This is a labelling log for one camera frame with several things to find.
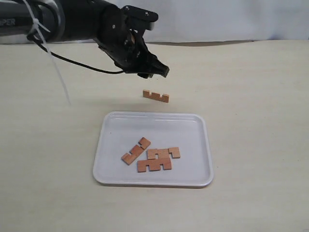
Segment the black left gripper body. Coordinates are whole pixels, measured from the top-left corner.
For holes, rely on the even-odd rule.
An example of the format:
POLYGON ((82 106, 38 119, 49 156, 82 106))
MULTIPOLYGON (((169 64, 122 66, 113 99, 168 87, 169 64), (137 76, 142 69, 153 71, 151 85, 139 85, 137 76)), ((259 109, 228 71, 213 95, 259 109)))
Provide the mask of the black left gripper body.
POLYGON ((123 12, 103 13, 98 31, 98 46, 127 73, 154 73, 154 60, 143 39, 127 23, 123 12))

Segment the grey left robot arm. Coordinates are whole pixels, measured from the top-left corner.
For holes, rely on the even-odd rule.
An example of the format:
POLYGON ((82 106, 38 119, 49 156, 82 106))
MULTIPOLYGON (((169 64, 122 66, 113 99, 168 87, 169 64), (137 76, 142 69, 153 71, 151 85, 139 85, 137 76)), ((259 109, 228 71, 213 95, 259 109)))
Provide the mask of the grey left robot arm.
POLYGON ((147 79, 167 76, 168 66, 152 54, 143 39, 158 14, 131 5, 119 8, 105 0, 3 0, 1 36, 26 35, 46 49, 46 43, 93 40, 121 73, 147 79))

